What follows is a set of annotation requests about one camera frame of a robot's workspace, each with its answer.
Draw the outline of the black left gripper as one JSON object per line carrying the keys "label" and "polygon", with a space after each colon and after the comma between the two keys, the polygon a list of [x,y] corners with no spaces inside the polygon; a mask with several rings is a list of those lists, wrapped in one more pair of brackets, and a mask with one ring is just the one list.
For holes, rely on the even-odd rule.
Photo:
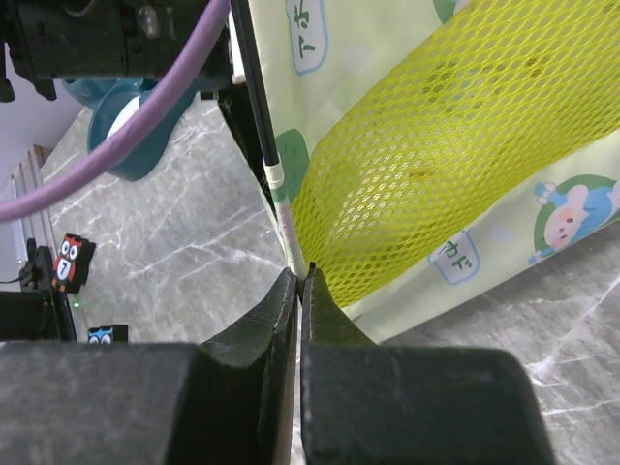
{"label": "black left gripper", "polygon": [[55,81],[161,79],[189,39],[206,2],[4,1],[8,62],[48,101]]}

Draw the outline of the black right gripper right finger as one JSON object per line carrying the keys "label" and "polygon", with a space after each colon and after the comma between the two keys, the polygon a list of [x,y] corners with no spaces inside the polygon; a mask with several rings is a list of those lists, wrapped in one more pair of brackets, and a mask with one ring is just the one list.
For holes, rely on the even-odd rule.
{"label": "black right gripper right finger", "polygon": [[302,298],[301,438],[310,464],[551,464],[529,378],[511,354],[380,346],[311,267]]}

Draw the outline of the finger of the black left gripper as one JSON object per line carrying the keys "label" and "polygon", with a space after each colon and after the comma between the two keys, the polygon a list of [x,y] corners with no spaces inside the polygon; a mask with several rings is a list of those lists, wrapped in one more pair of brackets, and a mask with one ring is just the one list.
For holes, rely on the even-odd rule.
{"label": "finger of the black left gripper", "polygon": [[233,86],[218,93],[218,106],[248,167],[262,189],[267,189],[263,154],[246,86]]}

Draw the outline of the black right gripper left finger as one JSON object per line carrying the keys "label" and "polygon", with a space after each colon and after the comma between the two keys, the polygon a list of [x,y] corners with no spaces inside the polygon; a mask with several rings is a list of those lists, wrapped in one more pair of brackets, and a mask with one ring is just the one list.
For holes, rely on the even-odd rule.
{"label": "black right gripper left finger", "polygon": [[202,344],[11,342],[5,464],[287,464],[296,280]]}

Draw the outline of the green patterned pet tent fabric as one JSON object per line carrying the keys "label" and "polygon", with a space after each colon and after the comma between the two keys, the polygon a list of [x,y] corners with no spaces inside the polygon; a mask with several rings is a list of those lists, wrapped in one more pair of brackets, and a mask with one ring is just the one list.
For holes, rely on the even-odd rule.
{"label": "green patterned pet tent fabric", "polygon": [[382,342],[619,217],[615,1],[252,1],[304,258]]}

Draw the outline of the blue owl puzzle piece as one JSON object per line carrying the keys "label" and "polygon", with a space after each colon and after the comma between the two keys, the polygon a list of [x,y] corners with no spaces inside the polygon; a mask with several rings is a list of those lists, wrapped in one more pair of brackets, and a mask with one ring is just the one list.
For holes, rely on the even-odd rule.
{"label": "blue owl puzzle piece", "polygon": [[89,344],[127,343],[129,341],[128,325],[102,325],[91,327],[87,332]]}

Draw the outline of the red owl puzzle piece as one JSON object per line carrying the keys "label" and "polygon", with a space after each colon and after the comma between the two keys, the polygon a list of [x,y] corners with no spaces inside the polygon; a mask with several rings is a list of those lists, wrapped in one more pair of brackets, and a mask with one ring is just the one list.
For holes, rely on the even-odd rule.
{"label": "red owl puzzle piece", "polygon": [[77,295],[87,282],[97,244],[66,233],[52,268],[51,285],[65,295]]}

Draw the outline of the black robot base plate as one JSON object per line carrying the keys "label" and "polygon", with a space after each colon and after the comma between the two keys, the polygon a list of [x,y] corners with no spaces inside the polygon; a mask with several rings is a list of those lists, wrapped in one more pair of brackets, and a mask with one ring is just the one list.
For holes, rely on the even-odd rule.
{"label": "black robot base plate", "polygon": [[77,342],[69,300],[51,284],[49,248],[29,238],[26,251],[27,262],[11,281],[20,285],[20,291],[1,292],[1,342]]}

